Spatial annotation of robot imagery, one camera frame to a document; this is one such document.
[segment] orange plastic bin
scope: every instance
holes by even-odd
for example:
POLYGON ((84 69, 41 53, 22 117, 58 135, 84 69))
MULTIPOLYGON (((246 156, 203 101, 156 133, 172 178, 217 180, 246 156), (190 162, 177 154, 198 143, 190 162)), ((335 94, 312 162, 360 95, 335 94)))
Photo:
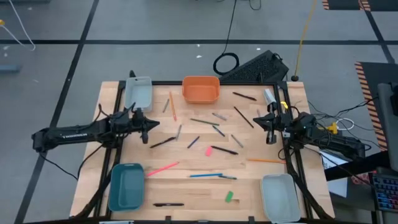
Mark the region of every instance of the orange plastic bin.
POLYGON ((185 77, 182 95, 188 103, 214 103, 220 96, 220 81, 210 76, 185 77))

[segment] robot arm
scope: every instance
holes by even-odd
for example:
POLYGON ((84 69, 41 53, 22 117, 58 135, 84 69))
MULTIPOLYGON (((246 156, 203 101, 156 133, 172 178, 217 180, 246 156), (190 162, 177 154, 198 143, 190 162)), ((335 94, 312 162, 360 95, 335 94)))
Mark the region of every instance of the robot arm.
POLYGON ((83 126, 44 128, 32 135, 33 149, 45 152, 63 144, 97 141, 104 147, 113 147, 117 137, 125 137, 133 132, 142 133, 142 142, 148 143, 148 131, 160 123, 147 119, 138 108, 132 118, 129 110, 117 112, 99 121, 83 126))

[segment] pink pen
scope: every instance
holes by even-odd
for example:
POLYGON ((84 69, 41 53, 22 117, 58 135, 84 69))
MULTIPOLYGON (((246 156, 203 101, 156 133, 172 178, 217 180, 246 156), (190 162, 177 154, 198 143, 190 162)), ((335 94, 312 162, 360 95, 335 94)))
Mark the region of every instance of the pink pen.
POLYGON ((173 167, 173 166, 175 166, 175 165, 177 165, 177 164, 179 164, 179 163, 180 163, 180 162, 174 162, 174 163, 172 163, 172 164, 170 164, 170 165, 167 165, 167 166, 165 166, 165 167, 162 167, 162 168, 160 168, 160 169, 157 169, 157 170, 155 170, 155 171, 152 171, 152 172, 150 172, 150 173, 147 174, 147 177, 152 176, 152 175, 154 175, 154 174, 156 174, 156 173, 158 173, 158 172, 160 172, 160 171, 166 170, 166 169, 168 169, 168 168, 170 168, 170 167, 173 167))

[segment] wooden table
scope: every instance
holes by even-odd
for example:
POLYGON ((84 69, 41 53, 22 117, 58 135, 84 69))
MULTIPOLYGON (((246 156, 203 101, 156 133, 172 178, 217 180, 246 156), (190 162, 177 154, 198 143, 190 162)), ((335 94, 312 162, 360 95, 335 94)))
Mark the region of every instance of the wooden table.
MULTIPOLYGON (((309 112, 303 83, 289 83, 289 95, 292 105, 300 111, 309 112)), ((112 113, 118 82, 103 82, 98 103, 106 113, 112 113)), ((260 192, 260 180, 267 174, 284 174, 284 164, 252 162, 247 158, 277 159, 282 148, 280 134, 277 143, 266 144, 266 133, 252 121, 257 117, 256 110, 262 115, 267 113, 263 97, 265 88, 271 86, 221 86, 219 100, 212 105, 187 104, 182 96, 181 86, 156 85, 152 112, 146 113, 149 119, 160 121, 160 125, 149 132, 148 144, 143 144, 138 133, 132 133, 124 140, 121 163, 136 162, 142 164, 146 173, 179 161, 180 164, 169 170, 146 178, 145 197, 142 207, 133 212, 114 212, 112 219, 164 220, 170 215, 172 220, 248 220, 254 216, 256 221, 268 220, 263 212, 260 192), (170 107, 162 113, 164 103, 172 92, 177 113, 177 121, 172 118, 170 107), (247 100, 233 95, 237 91, 257 98, 247 100), (235 111, 236 106, 254 125, 250 127, 235 111), (227 117, 223 121, 211 113, 227 117), (226 137, 217 133, 211 125, 191 121, 190 118, 203 119, 219 123, 219 129, 226 137), (182 130, 178 141, 149 149, 149 146, 175 136, 179 125, 182 130), (244 145, 240 148, 232 139, 236 136, 244 145), (200 139, 190 148, 187 146, 198 136, 200 139), (216 145, 234 150, 239 155, 213 150, 211 157, 205 156, 209 145, 216 145), (222 172, 224 175, 237 177, 237 180, 218 177, 189 178, 191 174, 222 172), (234 192, 233 200, 225 202, 228 191, 234 192), (153 203, 184 203, 183 207, 155 207, 153 203)), ((85 156, 99 146, 91 142, 87 145, 85 156)), ((81 170, 70 215, 77 214, 90 200, 98 188, 105 150, 98 151, 88 159, 81 170)), ((334 217, 325 174, 320 156, 309 150, 302 150, 302 160, 309 191, 327 214, 334 217)), ((302 194, 297 187, 298 200, 302 217, 305 217, 302 194)), ((105 213, 108 202, 108 190, 104 194, 101 214, 105 213)))

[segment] silver pen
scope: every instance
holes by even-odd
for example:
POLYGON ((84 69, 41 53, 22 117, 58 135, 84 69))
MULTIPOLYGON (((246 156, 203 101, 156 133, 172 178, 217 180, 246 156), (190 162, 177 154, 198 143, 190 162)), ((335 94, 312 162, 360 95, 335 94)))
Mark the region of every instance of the silver pen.
POLYGON ((211 113, 211 114, 214 115, 214 116, 216 116, 216 117, 219 118, 219 119, 222 119, 222 120, 226 121, 226 118, 224 118, 223 116, 221 116, 221 115, 219 115, 219 114, 216 114, 216 113, 211 113))
POLYGON ((164 108, 163 108, 163 113, 164 113, 164 111, 166 111, 166 108, 169 105, 169 101, 170 101, 170 99, 167 99, 166 104, 164 105, 164 108))
POLYGON ((236 143, 237 143, 239 146, 243 147, 242 143, 241 143, 240 141, 238 141, 238 140, 236 139, 236 137, 235 137, 233 134, 231 134, 231 137, 236 141, 236 143))
POLYGON ((178 127, 177 135, 176 135, 176 137, 175 137, 175 140, 176 140, 176 141, 178 140, 178 137, 180 136, 181 127, 182 127, 182 124, 180 124, 180 127, 178 127))

